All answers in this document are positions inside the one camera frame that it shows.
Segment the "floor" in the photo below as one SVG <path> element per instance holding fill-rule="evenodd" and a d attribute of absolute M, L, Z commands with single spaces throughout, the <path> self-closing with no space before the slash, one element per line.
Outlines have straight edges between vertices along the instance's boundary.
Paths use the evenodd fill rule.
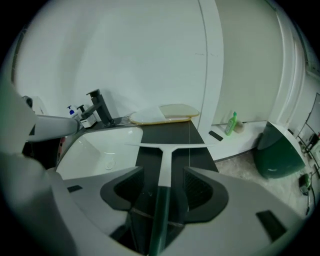
<path fill-rule="evenodd" d="M 227 160 L 218 161 L 215 164 L 221 174 L 241 178 L 262 185 L 269 192 L 278 197 L 283 203 L 290 206 L 302 218 L 306 218 L 308 197 L 304 196 L 300 192 L 298 178 L 305 173 L 314 173 L 314 170 L 309 166 L 306 166 L 304 169 L 283 178 L 265 179 L 258 173 L 251 151 Z M 320 196 L 320 180 L 317 173 L 312 176 L 312 186 L 316 202 L 318 202 Z M 311 215 L 313 209 L 314 201 L 311 193 L 310 212 L 308 216 Z"/>

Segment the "faucet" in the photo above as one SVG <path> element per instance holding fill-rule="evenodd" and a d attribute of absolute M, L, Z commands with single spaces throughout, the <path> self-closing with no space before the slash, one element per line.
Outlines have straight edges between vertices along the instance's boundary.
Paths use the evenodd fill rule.
<path fill-rule="evenodd" d="M 109 110 L 106 106 L 106 103 L 104 101 L 104 98 L 100 94 L 100 90 L 93 90 L 86 95 L 90 95 L 93 105 L 89 107 L 87 110 L 85 110 L 81 117 L 84 119 L 87 119 L 90 117 L 95 111 L 98 113 L 103 126 L 105 127 L 111 127 L 115 125 L 115 120 L 112 119 Z"/>

